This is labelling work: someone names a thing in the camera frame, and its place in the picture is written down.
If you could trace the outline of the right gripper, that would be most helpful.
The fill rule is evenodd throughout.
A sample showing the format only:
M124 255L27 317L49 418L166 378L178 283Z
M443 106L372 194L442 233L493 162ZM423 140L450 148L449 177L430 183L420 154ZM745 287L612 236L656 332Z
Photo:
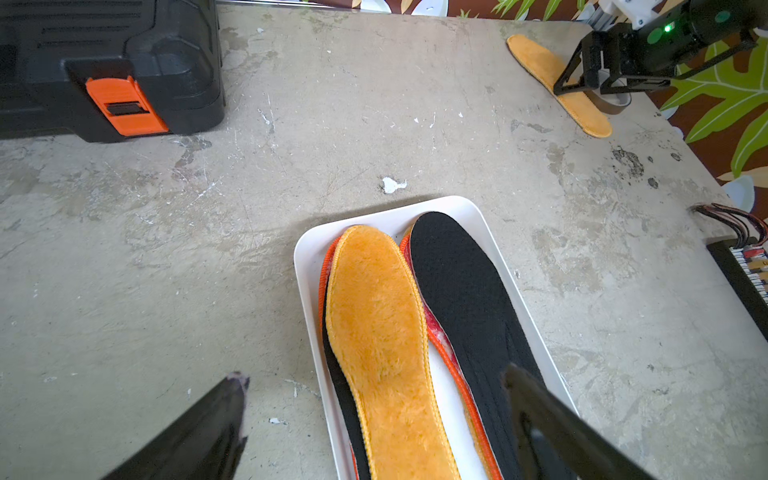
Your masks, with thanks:
M662 20L634 30L628 23L595 31L582 39L564 71L553 84L553 94L582 92L585 80L571 77L584 63L611 74L599 88L603 95L643 93L669 88L677 66L696 55L696 36L682 20Z

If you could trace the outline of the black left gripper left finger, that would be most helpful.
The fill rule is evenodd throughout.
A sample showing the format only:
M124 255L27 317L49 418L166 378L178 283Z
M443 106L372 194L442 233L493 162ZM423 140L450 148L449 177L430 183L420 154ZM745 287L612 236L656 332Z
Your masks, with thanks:
M232 479L247 437L242 433L249 378L232 372L108 479Z

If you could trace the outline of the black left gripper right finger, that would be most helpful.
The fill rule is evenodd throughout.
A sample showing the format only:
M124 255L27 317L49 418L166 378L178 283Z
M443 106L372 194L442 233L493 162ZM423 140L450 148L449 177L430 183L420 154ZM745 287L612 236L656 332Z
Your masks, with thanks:
M524 479L650 479L526 370L504 373Z

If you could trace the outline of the orange fuzzy insole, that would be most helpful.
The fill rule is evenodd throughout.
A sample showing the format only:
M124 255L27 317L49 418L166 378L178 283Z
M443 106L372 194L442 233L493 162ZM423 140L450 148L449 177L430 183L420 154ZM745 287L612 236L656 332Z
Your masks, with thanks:
M613 128L603 114L583 92L556 95L554 85L565 69L560 58L547 48L524 35L512 35L507 47L518 63L552 94L568 115L588 135L608 138Z
M389 235L357 225L340 236L323 324L355 399L371 479L459 478L421 296Z

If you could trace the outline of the black insole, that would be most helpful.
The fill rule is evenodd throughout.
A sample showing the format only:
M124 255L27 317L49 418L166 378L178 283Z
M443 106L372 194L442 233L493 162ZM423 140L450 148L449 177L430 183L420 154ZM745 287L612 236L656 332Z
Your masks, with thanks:
M348 433L351 450L354 455L354 465L357 479L371 479L365 442L361 430L360 420L356 408L354 396L350 390L347 379L338 363L330 345L326 325L322 325L322 340L326 357L327 368L330 373L339 406L344 418L344 424Z
M401 249L430 317L428 330L452 366L470 419L484 433L504 479L522 478L503 383L510 364L543 378L507 289L472 236L441 212L421 215Z

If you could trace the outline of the red patterned insole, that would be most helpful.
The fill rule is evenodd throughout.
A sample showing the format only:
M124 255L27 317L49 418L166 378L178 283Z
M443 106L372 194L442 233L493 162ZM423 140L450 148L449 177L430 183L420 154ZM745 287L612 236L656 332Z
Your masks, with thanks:
M325 253L324 260L321 267L319 286L318 286L318 318L324 321L325 316L325 302L328 289L328 281L333 263L333 257L336 251L336 247L340 237L337 237L329 246Z
M498 368L513 312L493 263L460 225L439 217L414 223L401 243L425 305L427 331L454 381L473 448L488 479L502 479L514 458L497 460L504 412Z

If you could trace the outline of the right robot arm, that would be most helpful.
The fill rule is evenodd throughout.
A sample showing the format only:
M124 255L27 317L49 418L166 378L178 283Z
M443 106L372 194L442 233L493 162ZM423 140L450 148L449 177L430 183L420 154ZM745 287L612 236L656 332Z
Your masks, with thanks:
M573 92L631 94L661 90L733 55L757 46L756 28L767 26L765 1L683 1L664 13L656 1L599 1L579 43L553 85L557 96ZM699 67L677 67L731 36L739 42Z

